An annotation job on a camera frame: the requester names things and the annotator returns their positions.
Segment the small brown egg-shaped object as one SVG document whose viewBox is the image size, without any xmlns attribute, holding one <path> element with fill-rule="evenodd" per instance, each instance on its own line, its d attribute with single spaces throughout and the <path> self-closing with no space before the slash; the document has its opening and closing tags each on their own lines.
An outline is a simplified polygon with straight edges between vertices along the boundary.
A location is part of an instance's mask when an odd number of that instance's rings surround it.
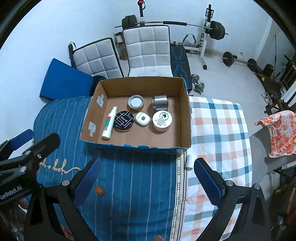
<svg viewBox="0 0 296 241">
<path fill-rule="evenodd" d="M 95 186 L 94 191 L 98 196 L 104 195 L 104 189 L 101 186 Z"/>
</svg>

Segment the white spray bottle green label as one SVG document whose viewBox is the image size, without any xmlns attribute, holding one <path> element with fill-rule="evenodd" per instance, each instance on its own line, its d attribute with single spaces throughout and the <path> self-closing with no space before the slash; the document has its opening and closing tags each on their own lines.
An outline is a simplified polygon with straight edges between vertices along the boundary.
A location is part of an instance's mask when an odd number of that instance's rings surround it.
<svg viewBox="0 0 296 241">
<path fill-rule="evenodd" d="M 111 137 L 111 133 L 112 133 L 116 113 L 117 113 L 117 107 L 114 106 L 112 108 L 111 112 L 108 114 L 105 125 L 104 125 L 104 129 L 103 129 L 103 132 L 102 132 L 102 137 L 104 139 L 109 140 L 110 137 Z"/>
</svg>

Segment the white earbud case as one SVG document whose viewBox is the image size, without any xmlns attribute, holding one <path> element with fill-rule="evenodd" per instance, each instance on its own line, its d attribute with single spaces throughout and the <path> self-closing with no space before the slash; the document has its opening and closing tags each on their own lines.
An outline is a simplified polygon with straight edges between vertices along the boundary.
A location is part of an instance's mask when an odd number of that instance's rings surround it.
<svg viewBox="0 0 296 241">
<path fill-rule="evenodd" d="M 147 126 L 151 118 L 144 112 L 138 112 L 135 116 L 135 121 L 141 126 Z"/>
</svg>

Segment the small white cylinder bottle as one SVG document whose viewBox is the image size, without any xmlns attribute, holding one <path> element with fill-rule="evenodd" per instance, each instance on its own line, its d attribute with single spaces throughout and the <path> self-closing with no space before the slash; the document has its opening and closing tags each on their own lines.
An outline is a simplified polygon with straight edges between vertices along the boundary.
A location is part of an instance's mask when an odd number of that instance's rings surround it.
<svg viewBox="0 0 296 241">
<path fill-rule="evenodd" d="M 191 170 L 191 169 L 194 168 L 194 161 L 195 161 L 195 159 L 194 159 L 193 155 L 188 155 L 187 156 L 186 168 L 188 170 Z"/>
</svg>

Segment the grey chair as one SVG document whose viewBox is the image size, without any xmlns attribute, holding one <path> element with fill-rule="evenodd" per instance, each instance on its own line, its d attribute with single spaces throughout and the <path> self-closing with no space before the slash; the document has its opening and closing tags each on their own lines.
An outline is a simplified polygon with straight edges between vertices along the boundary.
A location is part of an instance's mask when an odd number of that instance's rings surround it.
<svg viewBox="0 0 296 241">
<path fill-rule="evenodd" d="M 249 137 L 252 158 L 252 183 L 259 183 L 266 174 L 295 160 L 295 154 L 270 157 L 271 142 L 268 128 L 261 128 Z"/>
</svg>

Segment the blue striped blanket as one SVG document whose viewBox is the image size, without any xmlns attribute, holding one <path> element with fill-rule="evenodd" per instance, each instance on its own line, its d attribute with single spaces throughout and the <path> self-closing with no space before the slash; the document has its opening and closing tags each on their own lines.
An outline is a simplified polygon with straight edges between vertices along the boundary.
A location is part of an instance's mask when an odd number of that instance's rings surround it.
<svg viewBox="0 0 296 241">
<path fill-rule="evenodd" d="M 51 133 L 60 146 L 40 163 L 37 181 L 55 186 L 74 175 L 94 157 L 101 161 L 95 186 L 79 211 L 99 240 L 165 240 L 175 236 L 180 155 L 100 147 L 80 139 L 90 98 L 75 97 L 46 104 L 34 122 L 34 141 Z"/>
</svg>

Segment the blue foam mat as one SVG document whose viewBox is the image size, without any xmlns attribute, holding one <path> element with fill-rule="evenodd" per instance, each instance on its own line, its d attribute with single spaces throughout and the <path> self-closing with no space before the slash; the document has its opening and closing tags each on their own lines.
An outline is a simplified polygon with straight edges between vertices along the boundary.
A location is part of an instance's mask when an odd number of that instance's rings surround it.
<svg viewBox="0 0 296 241">
<path fill-rule="evenodd" d="M 52 59 L 40 92 L 40 97 L 56 100 L 89 96 L 93 77 L 57 59 Z"/>
</svg>

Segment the plaid checked blanket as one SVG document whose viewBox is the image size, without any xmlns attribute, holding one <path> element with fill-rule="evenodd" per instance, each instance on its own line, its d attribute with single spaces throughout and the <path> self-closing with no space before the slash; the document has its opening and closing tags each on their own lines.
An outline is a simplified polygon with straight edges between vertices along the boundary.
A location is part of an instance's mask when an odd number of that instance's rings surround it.
<svg viewBox="0 0 296 241">
<path fill-rule="evenodd" d="M 252 185 L 247 124 L 238 103 L 191 96 L 191 147 L 177 154 L 176 207 L 170 240 L 196 240 L 217 211 L 187 162 L 203 158 L 223 179 Z"/>
</svg>

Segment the orange floral cloth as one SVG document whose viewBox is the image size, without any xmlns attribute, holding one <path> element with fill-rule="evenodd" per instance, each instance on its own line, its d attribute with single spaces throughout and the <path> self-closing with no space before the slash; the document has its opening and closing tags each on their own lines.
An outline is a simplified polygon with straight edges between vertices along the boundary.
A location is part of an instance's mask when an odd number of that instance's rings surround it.
<svg viewBox="0 0 296 241">
<path fill-rule="evenodd" d="M 295 154 L 295 113 L 284 110 L 269 115 L 254 123 L 269 130 L 270 157 L 281 157 Z"/>
</svg>

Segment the black round patterned tin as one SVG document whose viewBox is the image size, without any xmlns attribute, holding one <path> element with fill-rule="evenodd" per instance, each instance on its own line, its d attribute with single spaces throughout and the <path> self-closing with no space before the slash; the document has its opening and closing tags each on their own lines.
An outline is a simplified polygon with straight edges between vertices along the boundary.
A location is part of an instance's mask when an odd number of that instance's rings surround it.
<svg viewBox="0 0 296 241">
<path fill-rule="evenodd" d="M 132 129 L 134 124 L 134 116 L 130 111 L 120 111 L 115 115 L 114 126 L 122 132 Z"/>
</svg>

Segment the white quilted chair left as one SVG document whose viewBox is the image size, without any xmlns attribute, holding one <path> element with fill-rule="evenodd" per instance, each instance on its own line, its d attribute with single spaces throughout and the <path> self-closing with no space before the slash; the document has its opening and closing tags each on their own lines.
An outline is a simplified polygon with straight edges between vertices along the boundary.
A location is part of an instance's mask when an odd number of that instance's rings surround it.
<svg viewBox="0 0 296 241">
<path fill-rule="evenodd" d="M 123 78 L 114 41 L 104 38 L 73 50 L 73 67 L 92 77 Z"/>
</svg>

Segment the round tin white lid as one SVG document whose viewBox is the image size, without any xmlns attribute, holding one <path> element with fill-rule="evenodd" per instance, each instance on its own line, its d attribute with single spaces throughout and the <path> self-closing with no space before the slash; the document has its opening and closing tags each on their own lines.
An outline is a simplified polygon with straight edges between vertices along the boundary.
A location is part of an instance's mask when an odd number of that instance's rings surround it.
<svg viewBox="0 0 296 241">
<path fill-rule="evenodd" d="M 133 110 L 141 109 L 144 106 L 144 98 L 141 95 L 133 95 L 128 99 L 127 104 Z"/>
</svg>

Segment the white jar green logo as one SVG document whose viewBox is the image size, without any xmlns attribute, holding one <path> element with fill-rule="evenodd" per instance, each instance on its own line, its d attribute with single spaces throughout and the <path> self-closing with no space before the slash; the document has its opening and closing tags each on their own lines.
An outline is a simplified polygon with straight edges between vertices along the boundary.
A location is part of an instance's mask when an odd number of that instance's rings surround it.
<svg viewBox="0 0 296 241">
<path fill-rule="evenodd" d="M 166 132 L 173 122 L 173 118 L 168 111 L 160 110 L 154 113 L 152 123 L 158 132 Z"/>
</svg>

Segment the cardboard box blue printed outside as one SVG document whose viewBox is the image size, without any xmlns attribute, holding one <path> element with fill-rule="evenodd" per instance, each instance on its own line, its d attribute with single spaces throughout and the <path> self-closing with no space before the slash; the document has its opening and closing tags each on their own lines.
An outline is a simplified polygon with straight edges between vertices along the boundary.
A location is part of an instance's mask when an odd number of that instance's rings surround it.
<svg viewBox="0 0 296 241">
<path fill-rule="evenodd" d="M 127 77 L 98 83 L 80 140 L 103 146 L 173 152 L 191 147 L 191 108 L 177 77 Z"/>
</svg>

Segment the chrome dumbbell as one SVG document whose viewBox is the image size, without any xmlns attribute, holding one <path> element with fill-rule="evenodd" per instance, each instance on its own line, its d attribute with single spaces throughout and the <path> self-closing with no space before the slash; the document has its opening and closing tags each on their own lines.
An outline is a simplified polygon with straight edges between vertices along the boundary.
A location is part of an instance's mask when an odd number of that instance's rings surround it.
<svg viewBox="0 0 296 241">
<path fill-rule="evenodd" d="M 191 76 L 192 83 L 194 84 L 194 92 L 198 94 L 203 94 L 205 85 L 203 82 L 200 81 L 199 75 L 192 74 Z"/>
</svg>

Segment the silver metal can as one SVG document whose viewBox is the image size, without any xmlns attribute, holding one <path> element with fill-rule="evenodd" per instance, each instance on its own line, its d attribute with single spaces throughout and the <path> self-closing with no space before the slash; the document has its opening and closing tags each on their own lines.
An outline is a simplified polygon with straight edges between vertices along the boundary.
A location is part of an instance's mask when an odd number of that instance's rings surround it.
<svg viewBox="0 0 296 241">
<path fill-rule="evenodd" d="M 155 111 L 168 110 L 169 100 L 165 94 L 154 95 L 152 98 L 152 108 Z"/>
</svg>

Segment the white quilted chair upright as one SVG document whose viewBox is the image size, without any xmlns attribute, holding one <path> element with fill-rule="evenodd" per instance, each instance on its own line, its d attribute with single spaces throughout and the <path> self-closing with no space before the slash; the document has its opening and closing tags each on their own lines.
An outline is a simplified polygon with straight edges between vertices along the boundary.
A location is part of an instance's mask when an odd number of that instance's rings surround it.
<svg viewBox="0 0 296 241">
<path fill-rule="evenodd" d="M 166 25 L 123 30 L 129 77 L 172 77 L 170 29 Z"/>
</svg>

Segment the barbell on floor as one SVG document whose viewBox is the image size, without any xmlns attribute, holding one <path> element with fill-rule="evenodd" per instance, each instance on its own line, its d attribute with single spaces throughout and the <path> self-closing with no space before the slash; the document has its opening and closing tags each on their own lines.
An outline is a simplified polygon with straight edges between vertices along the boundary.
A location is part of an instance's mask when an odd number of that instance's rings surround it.
<svg viewBox="0 0 296 241">
<path fill-rule="evenodd" d="M 224 52 L 221 59 L 227 67 L 230 67 L 234 63 L 238 62 L 241 64 L 245 64 L 252 72 L 262 73 L 262 69 L 258 66 L 255 59 L 250 58 L 248 61 L 240 60 L 236 55 L 233 55 L 230 52 Z"/>
</svg>

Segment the black blue bench pad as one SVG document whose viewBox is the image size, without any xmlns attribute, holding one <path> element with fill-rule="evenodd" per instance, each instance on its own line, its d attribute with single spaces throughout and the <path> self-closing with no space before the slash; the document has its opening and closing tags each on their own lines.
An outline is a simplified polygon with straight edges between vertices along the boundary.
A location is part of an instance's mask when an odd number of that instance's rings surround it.
<svg viewBox="0 0 296 241">
<path fill-rule="evenodd" d="M 172 75 L 174 77 L 182 77 L 186 83 L 187 92 L 191 92 L 192 75 L 185 48 L 170 44 L 170 58 Z"/>
</svg>

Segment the white weight bench rack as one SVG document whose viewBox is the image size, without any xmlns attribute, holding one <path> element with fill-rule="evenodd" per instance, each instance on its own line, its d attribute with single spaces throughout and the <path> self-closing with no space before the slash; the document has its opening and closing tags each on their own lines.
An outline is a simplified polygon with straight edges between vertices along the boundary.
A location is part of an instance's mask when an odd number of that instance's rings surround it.
<svg viewBox="0 0 296 241">
<path fill-rule="evenodd" d="M 212 9 L 211 4 L 209 4 L 205 12 L 204 29 L 203 29 L 203 32 L 201 33 L 199 43 L 197 43 L 196 38 L 193 34 L 187 34 L 181 43 L 181 46 L 183 46 L 186 51 L 197 54 L 204 70 L 207 70 L 207 64 L 205 63 L 205 60 L 204 60 L 204 54 L 206 50 L 207 40 L 209 37 L 209 31 L 210 31 L 209 28 L 210 28 L 210 23 L 213 17 L 213 13 L 214 13 L 214 10 Z M 194 40 L 193 44 L 185 43 L 186 39 L 189 36 L 193 37 L 193 40 Z"/>
</svg>

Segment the barbell on rack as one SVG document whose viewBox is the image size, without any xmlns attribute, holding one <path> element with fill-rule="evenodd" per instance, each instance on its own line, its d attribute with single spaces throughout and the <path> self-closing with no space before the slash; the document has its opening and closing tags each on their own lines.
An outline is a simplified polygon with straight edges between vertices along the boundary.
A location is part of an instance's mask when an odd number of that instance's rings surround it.
<svg viewBox="0 0 296 241">
<path fill-rule="evenodd" d="M 122 28 L 124 30 L 128 28 L 135 28 L 139 26 L 152 25 L 152 24 L 191 26 L 191 27 L 203 28 L 205 30 L 205 33 L 208 34 L 210 38 L 214 40 L 222 40 L 226 35 L 229 35 L 226 32 L 224 25 L 222 25 L 220 22 L 217 22 L 217 21 L 211 21 L 209 27 L 189 24 L 186 22 L 177 22 L 177 21 L 137 22 L 137 17 L 135 15 L 126 16 L 125 18 L 122 19 L 121 25 L 115 26 L 115 28 Z"/>
</svg>

